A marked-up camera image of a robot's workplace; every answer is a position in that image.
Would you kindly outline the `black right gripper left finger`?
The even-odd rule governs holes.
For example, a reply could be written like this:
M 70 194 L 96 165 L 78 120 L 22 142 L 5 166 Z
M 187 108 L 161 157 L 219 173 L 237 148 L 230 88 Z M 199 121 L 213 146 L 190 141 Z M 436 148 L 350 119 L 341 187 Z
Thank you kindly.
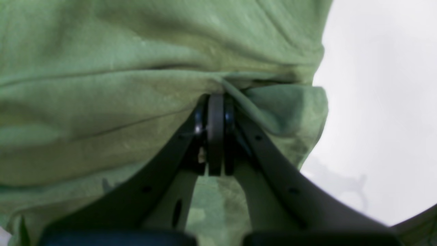
M 129 180 L 48 225 L 39 246 L 196 246 L 184 233 L 207 119 L 218 94 L 204 94 L 159 153 Z

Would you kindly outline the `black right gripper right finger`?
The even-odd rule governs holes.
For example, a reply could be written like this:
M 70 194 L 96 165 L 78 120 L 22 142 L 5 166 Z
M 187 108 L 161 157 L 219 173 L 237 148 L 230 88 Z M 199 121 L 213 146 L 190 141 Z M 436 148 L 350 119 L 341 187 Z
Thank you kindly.
M 225 173 L 242 186 L 253 229 L 243 246 L 403 245 L 392 229 L 304 177 L 230 96 L 218 100 Z

